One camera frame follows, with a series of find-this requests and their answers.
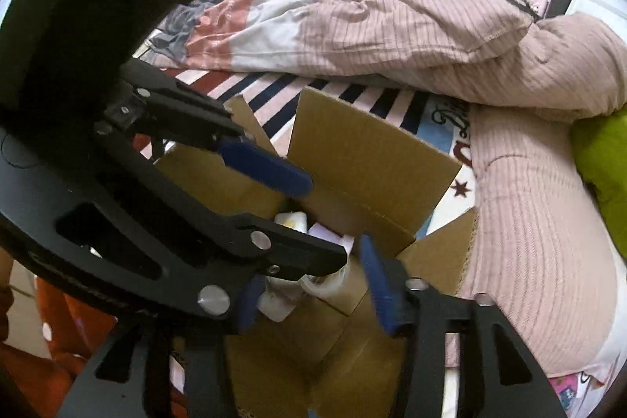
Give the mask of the green plush pillow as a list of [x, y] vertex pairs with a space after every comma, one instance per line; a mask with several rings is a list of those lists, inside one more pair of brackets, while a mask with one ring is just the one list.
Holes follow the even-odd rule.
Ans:
[[579, 120], [570, 135], [576, 168], [594, 190], [612, 241], [626, 258], [626, 107], [607, 117]]

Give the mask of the striped fleece bed blanket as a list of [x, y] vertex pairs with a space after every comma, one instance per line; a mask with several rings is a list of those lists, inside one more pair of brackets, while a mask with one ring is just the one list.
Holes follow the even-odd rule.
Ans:
[[305, 87], [321, 90], [389, 124], [410, 132], [461, 163], [461, 168], [433, 213], [417, 231], [422, 239], [475, 205], [471, 162], [470, 106], [424, 91], [368, 87], [364, 81], [314, 80], [283, 73], [232, 73], [186, 69], [142, 45], [135, 56], [198, 92], [225, 102], [243, 96], [275, 150], [287, 154], [297, 101]]

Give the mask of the white bed headboard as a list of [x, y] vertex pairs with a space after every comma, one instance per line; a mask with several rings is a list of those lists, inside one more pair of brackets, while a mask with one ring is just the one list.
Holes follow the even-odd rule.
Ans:
[[621, 38], [626, 38], [627, 4], [625, 0], [571, 0], [566, 15], [584, 13], [606, 23]]

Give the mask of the pink grey patchwork quilt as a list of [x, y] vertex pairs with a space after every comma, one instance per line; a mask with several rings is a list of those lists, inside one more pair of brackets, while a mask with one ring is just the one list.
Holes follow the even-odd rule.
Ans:
[[156, 66], [321, 78], [461, 165], [425, 230], [470, 207], [460, 294], [493, 293], [550, 376], [626, 358], [625, 273], [569, 141], [626, 102], [626, 46], [577, 13], [505, 0], [194, 0], [149, 37]]

